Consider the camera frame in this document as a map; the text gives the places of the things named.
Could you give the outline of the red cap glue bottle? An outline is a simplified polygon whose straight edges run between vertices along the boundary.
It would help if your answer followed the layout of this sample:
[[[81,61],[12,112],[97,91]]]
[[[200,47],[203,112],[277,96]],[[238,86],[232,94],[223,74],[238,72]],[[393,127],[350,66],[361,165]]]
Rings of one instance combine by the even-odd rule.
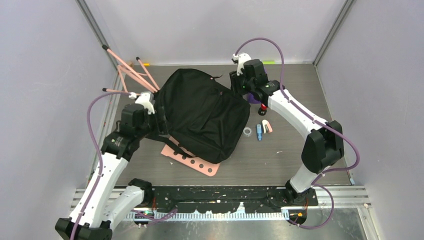
[[[258,109],[258,114],[260,116],[265,116],[267,114],[267,111],[268,111],[268,107],[264,104],[261,104],[259,109]]]

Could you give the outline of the black student backpack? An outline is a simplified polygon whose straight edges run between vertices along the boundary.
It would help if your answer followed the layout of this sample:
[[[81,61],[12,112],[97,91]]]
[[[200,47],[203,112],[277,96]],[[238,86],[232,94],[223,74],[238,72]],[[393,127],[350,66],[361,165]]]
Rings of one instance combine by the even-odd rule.
[[[187,158],[218,164],[234,152],[249,120],[250,104],[215,77],[193,68],[177,69],[155,94],[154,106],[163,110],[172,143],[158,132],[148,139],[163,142]]]

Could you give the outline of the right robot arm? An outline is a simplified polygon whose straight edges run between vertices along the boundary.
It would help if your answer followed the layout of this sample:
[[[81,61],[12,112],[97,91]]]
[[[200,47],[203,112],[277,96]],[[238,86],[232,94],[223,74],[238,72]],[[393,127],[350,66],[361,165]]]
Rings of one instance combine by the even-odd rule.
[[[255,100],[277,112],[304,138],[302,164],[286,182],[284,195],[291,205],[299,205],[319,174],[344,157],[342,125],[317,116],[277,80],[269,80],[264,64],[248,54],[234,55],[237,69],[229,74],[231,89],[238,95],[251,94]]]

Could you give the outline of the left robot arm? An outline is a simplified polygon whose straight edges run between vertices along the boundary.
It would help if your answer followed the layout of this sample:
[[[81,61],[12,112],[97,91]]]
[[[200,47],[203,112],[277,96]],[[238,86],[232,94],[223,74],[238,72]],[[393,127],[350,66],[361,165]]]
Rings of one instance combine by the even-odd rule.
[[[55,230],[64,240],[110,240],[115,228],[136,206],[148,207],[154,199],[152,184],[134,178],[108,204],[118,178],[127,167],[140,142],[158,128],[163,114],[152,103],[132,103],[121,112],[117,128],[95,145],[99,162],[93,179],[67,218],[59,218]]]

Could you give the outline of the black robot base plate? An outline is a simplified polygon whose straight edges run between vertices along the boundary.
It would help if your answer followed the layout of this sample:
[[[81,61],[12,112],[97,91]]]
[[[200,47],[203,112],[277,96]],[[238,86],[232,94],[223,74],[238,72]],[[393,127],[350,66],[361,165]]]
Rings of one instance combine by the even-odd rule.
[[[279,213],[283,207],[315,207],[314,189],[294,200],[278,186],[154,186],[139,207],[153,207],[159,213],[234,213],[243,207],[247,214]]]

